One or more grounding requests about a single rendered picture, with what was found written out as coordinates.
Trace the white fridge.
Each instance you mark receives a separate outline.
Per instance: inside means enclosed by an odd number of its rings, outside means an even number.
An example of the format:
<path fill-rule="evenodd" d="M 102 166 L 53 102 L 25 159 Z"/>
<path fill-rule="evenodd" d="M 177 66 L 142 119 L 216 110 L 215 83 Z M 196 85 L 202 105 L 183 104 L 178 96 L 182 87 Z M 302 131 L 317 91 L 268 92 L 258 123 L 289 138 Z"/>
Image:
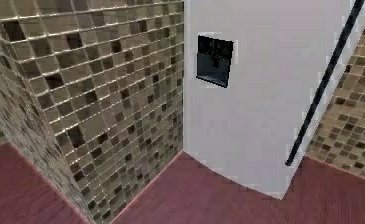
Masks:
<path fill-rule="evenodd" d="M 284 197 L 365 29 L 365 3 L 291 166 L 285 162 L 355 0 L 185 0 L 184 149 Z"/>

